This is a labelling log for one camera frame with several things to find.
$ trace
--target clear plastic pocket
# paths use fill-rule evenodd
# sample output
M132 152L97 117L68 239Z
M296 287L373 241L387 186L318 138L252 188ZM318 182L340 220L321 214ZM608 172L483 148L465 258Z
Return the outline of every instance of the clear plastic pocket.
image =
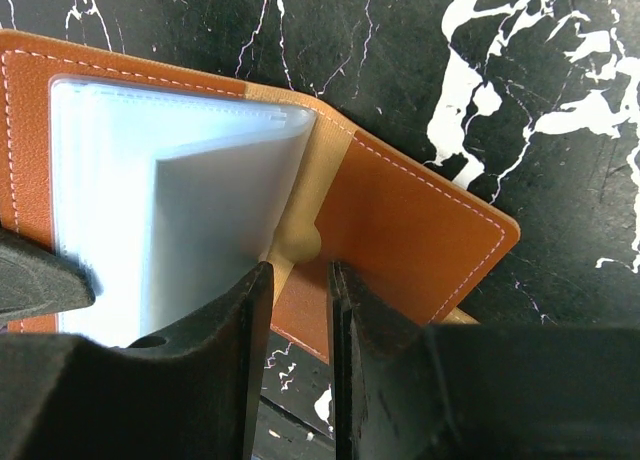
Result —
M226 291L269 248L314 122L295 106L56 80L55 248L97 296L59 331L126 346Z

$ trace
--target tan leather cover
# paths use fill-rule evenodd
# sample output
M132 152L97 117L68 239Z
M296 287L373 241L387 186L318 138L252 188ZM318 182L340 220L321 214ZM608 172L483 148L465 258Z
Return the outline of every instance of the tan leather cover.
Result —
M325 361L328 261L352 263L374 291L427 323L454 311L518 239L512 219L314 97L15 31L0 32L0 47L6 123L0 129L0 220L48 248L54 77L103 77L315 110L318 120L267 258L276 272L272 328ZM52 331L55 321L26 319L10 329Z

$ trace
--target white stitching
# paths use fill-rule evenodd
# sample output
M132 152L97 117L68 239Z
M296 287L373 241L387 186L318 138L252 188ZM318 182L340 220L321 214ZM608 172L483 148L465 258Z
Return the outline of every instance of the white stitching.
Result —
M397 164L396 162L394 162L393 160L391 160L388 157L385 157L384 155L382 155L380 152L374 150L373 148L369 147L368 145L364 144L363 142L361 142L360 140L358 140L355 135L353 137L353 140L360 145L361 147L365 148L366 150L368 150L369 152L375 153L376 155L378 155L379 157L384 158L387 162L391 163L391 165L393 165L396 168L399 168L400 170L402 170L405 173L408 173L409 175L411 175L412 177L414 177L416 180L424 183L425 185L433 188L435 191L441 193L442 195L444 195L445 197L447 197L450 200L453 200L454 202L470 209L473 213L475 213L476 215L478 215L479 217L483 218L484 220L486 220L487 222L489 222L491 225L493 225L494 227L496 227L498 230L500 230L500 240L498 240L498 243L495 244L495 246L491 249L491 251L487 254L486 257L484 257L482 259L482 261L476 266L476 268L474 268L473 270L471 270L471 273L469 273L469 275L467 275L467 277L462 281L462 283L460 285L458 285L458 288L456 288L453 293L451 295L449 295L449 298L447 298L447 300L440 305L440 308L438 308L438 310L436 311L436 313L433 314L433 316L429 319L429 323L431 323L437 316L438 314L442 311L443 308L445 308L449 302L451 301L451 299L453 297L455 297L458 292L460 292L460 290L462 289L462 287L464 287L466 285L466 283L471 279L471 277L480 269L480 267L482 267L482 265L484 265L487 260L489 260L489 257L491 257L491 255L493 255L493 253L498 249L498 247L502 244L502 242L504 241L504 238L506 236L506 232L504 230L504 228L502 228L499 224L497 224L496 222L494 222L492 219L490 219L489 217L486 217L485 215L482 214L482 212L476 210L475 208L473 208L471 205L461 201L458 198L455 198L451 195L449 195L447 192L443 191L442 189L436 187L433 183L431 183L430 181L426 180L423 177L420 177L419 175L416 175L414 172L409 171L406 167L403 167L402 165Z
M160 80L161 82L171 83L173 85L180 85L180 86L183 86L183 87L190 87L190 88L194 87L194 85L191 85L190 83L177 82L175 80L167 80L166 78L152 77L152 76L148 76L148 75L143 75L142 73L134 73L134 72L127 72L127 71L124 71L124 70L116 70L115 68L101 67L100 65L94 65L94 64L91 64L91 63L82 62L80 60L70 60L68 58L59 58L59 57L54 57L52 55L43 55L43 54L37 53L37 52L27 52L25 50L7 50L7 51L5 51L3 53L3 57L7 53L20 53L20 54L23 54L23 55L31 55L32 57L47 58L49 60L58 60L58 61L62 61L62 62L65 62L65 63L75 63L77 65L82 65L83 67L95 68L96 70L104 70L105 72L119 73L121 75L134 75L136 77L142 77L142 78L146 78L148 80L153 80L153 81ZM234 97L242 97L241 93L229 92L227 90L221 90L219 88L207 87L206 85L205 86L195 85L195 87L196 88L201 88L201 89L204 89L204 90L208 90L210 92L225 93L227 95L232 95Z
M7 124L7 156L9 158L9 189L11 190L11 207L13 208L13 223L16 228L16 232L20 233L20 222L18 218L18 203L16 202L16 182L13 174L13 142L11 139L11 121L9 120L9 79L7 77L7 64L5 62L5 55L2 54L0 61L2 62L2 77L4 79L4 114L5 122ZM24 325L20 322L21 331L24 329Z
M95 68L97 70L105 70L107 72L119 73L121 75L134 75L135 77L143 77L143 78L146 78L146 79L152 80L152 81L158 81L159 80L161 82L171 83L173 85L181 85L181 86L190 87L190 88L194 88L195 87L195 88L198 88L198 89L204 89L204 90L217 92L217 93L224 93L224 94L227 94L227 95L232 95L232 96L237 96L237 97L242 97L243 96L242 94L229 92L229 91L221 90L221 89L216 89L216 88L212 88L212 87L207 87L207 86L202 86L202 85L195 85L194 86L194 85L191 85L189 83L181 83L181 82L177 82L175 80L167 80L166 78L158 78L158 77L152 77L152 76L148 76L148 75L143 75L143 74L140 74L140 73L132 73L132 72L115 70L113 68L105 68L105 67L101 67L99 65L93 65L93 64L82 62L82 61L74 61L74 60L69 60L67 58L57 58L57 57L54 57L54 56L51 56L51 55L42 55L42 54L36 53L36 52L26 52L24 50L7 50L7 51L5 51L2 54L1 61L2 61L2 76L4 77L5 102L6 102L5 103L5 117L6 117L6 123L7 123L7 146L8 146L8 150L9 150L9 172L10 172L9 176L10 176L10 183L11 183L11 186L10 186L11 187L11 198L12 198L12 205L13 205L13 210L14 210L14 221L15 221L16 231L19 231L18 207L17 207L17 203L16 203L15 182L14 182L14 178L13 178L11 127L10 127L10 123L9 123L10 122L10 120L9 120L9 89L8 89L8 78L7 78L7 75L6 75L7 65L5 63L6 54L7 53L12 53L12 52L13 53L25 54L25 55L31 55L31 56L34 56L34 57L47 58L47 59L50 59L50 60L63 61L65 63L75 63L75 64L78 64L78 65L83 65L83 66L86 66L86 67ZM390 158L382 155L377 150L374 150L373 148L367 146L366 144L364 144L363 142L361 142L360 140L358 140L355 137L355 132L344 128L342 125L340 125L334 119L329 118L325 113L321 112L320 110L318 110L316 108L313 108L313 107L311 107L309 105L305 105L304 103L300 103L300 102L288 101L287 103L291 103L291 104L294 104L294 105L299 105L301 107L305 107L305 108L309 108L309 109L313 110L314 112L316 112L317 114L321 115L326 120L331 122L333 125L338 127L340 130L342 130L342 131L348 133L349 135L351 135L353 140L355 140L355 142L358 145L360 145L361 147L365 148L367 151L375 154L376 156L378 156L380 158L383 158L385 161L391 163L391 165L393 165L394 167L399 168L400 170L402 170L403 172L407 173L408 175L414 177L418 181L420 181L420 182L424 183L425 185L433 188L434 190L436 190L440 194L444 195L446 198L448 198L450 200L453 200L454 202L458 203L459 205L462 205L462 206L470 209L476 215L478 215L479 217L481 217L484 220L488 221L491 225L493 225L494 227L496 227L496 228L498 228L500 230L501 236L500 236L500 240L498 240L498 243L496 243L496 245L482 259L482 261L471 271L471 273L469 273L469 275L467 275L467 277L462 281L462 283L458 286L458 288L456 288L453 291L453 293L451 295L449 295L447 300L440 306L440 308L438 308L436 313L434 313L433 316L431 317L431 319L429 320L429 322L432 322L438 316L438 314L449 304L451 299L453 297L455 297L458 294L458 292L460 292L460 290L466 285L466 283L471 279L471 277L482 267L482 265L484 265L487 262L487 260L491 257L491 255L493 255L493 253L502 244L502 242L504 241L505 236L506 236L505 230L499 224L497 224L492 219L490 219L490 218L486 217L485 215L483 215L480 211L476 210L471 205L459 200L458 198L455 198L455 197L451 196L450 194L448 194L447 192L443 191L442 189L436 187L433 183L429 182L428 180L424 179L423 177L417 175L416 173L414 173L412 171L409 171L406 167L403 167L402 165L397 164L396 162L394 162ZM20 322L20 328L21 328L21 331L24 330L24 323L23 322Z
M429 319L428 323L431 323L437 316L438 314L449 304L449 302L451 302L451 300L453 299L453 297L455 297L460 290L467 284L467 282L471 279L471 277L473 277L473 275L485 264L487 263L487 260L489 260L489 258L491 257L491 255L493 255L495 253L495 251L498 249L498 247L500 247L500 245L502 244L502 242L504 241L505 237L506 237L506 232L504 230L504 228L502 228L498 223L494 222L492 219L490 219L489 217L486 217L485 215L483 215L480 211L476 210L475 208L473 208L471 205L461 201L458 198L455 198L453 196L451 196L450 194L448 194L447 192L443 191L442 189L436 187L433 183L429 182L428 180L424 179L423 177L415 174L414 172L410 171L409 169L407 169L406 167L403 167L402 165L397 164L396 162L394 162L393 160L391 160L390 158L382 155L380 152L378 152L377 150L374 150L373 148L369 147L368 145L364 144L363 142L361 142L360 140L358 140L355 136L355 132L352 132L350 130L347 130L346 128L344 128L342 125L340 125L339 123L337 123L335 120L333 120L332 118L329 118L326 116L326 114L322 113L320 110L317 110L316 108L310 107L309 105L305 105L304 103L299 103L299 102L292 102L292 101L288 101L288 103L292 103L294 105L299 105L301 107L305 107L305 108L309 108L311 110L313 110L314 112L318 113L319 115L322 115L323 117L325 117L325 119L329 120L331 123L333 123L335 126L337 126L338 128L340 128L341 130L347 132L349 135L352 136L352 139L361 147L365 148L367 151L373 153L374 155L383 158L385 161L387 161L388 163L390 163L391 165L393 165L396 168L399 168L400 170L402 170L403 172L405 172L406 174L412 176L413 178L415 178L416 180L424 183L425 185L433 188L434 190L436 190L438 193L444 195L445 197L447 197L449 200L453 200L454 202L458 203L459 205L462 205L463 207L468 208L469 210L471 210L472 212L474 212L476 215L478 215L479 217L483 218L484 220L486 220L487 222L489 222L491 225L493 225L494 227L496 227L498 230L500 230L500 239L498 240L498 243L495 244L495 246L491 249L491 251L482 259L482 261L473 269L471 270L471 273L469 273L469 275L466 276L466 278L462 281L462 283L460 285L458 285L458 288L456 288L453 293L451 295L449 295L449 297L445 300L445 302L440 305L440 308L438 308L438 310L436 310L436 313L433 314L433 316Z

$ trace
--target brown leather wallet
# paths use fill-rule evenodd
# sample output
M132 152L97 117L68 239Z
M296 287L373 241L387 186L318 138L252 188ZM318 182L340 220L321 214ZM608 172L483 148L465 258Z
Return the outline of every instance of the brown leather wallet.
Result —
M22 32L0 32L0 221L51 249L49 89L57 76L300 105L318 119L267 259L272 328L328 361L327 263L353 265L419 324L441 321L519 238L514 220L314 97ZM462 318L458 311L454 317ZM55 331L54 316L11 331Z

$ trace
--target black clamp jaw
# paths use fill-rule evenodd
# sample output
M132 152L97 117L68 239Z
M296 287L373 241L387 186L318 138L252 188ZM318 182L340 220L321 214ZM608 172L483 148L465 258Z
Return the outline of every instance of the black clamp jaw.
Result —
M79 268L0 228L0 324L88 307L94 300Z
M336 458L638 458L640 331L411 323L329 271Z
M0 458L251 458L272 298L260 263L127 349L0 336Z

